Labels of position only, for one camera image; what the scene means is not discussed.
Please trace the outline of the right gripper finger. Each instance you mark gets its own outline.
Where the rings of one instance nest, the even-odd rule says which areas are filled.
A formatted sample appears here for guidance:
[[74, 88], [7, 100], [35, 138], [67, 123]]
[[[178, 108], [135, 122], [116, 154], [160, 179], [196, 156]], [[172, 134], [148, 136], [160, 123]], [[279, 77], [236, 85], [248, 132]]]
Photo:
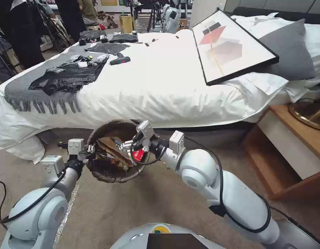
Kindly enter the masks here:
[[133, 140], [122, 142], [116, 138], [113, 138], [112, 141], [119, 148], [120, 151], [125, 151], [127, 153], [133, 152], [133, 145], [134, 145]]
[[149, 158], [150, 158], [149, 152], [144, 152], [143, 150], [139, 150], [139, 157], [140, 157], [139, 164], [141, 165], [149, 164]]

